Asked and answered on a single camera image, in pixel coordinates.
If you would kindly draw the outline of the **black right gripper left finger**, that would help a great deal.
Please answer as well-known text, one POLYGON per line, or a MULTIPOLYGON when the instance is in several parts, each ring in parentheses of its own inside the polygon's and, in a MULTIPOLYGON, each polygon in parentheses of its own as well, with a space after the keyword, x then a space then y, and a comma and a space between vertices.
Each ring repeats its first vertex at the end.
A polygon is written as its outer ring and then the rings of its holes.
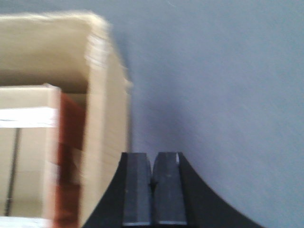
POLYGON ((151 168, 145 153, 123 152, 84 228, 151 228, 151 168))

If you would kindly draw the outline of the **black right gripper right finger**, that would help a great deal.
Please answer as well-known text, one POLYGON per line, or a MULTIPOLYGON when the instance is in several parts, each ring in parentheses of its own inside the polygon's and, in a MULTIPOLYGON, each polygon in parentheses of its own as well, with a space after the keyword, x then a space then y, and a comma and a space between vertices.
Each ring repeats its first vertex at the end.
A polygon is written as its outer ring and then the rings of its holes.
POLYGON ((258 228, 217 195, 181 152, 158 153, 153 167, 157 228, 258 228))

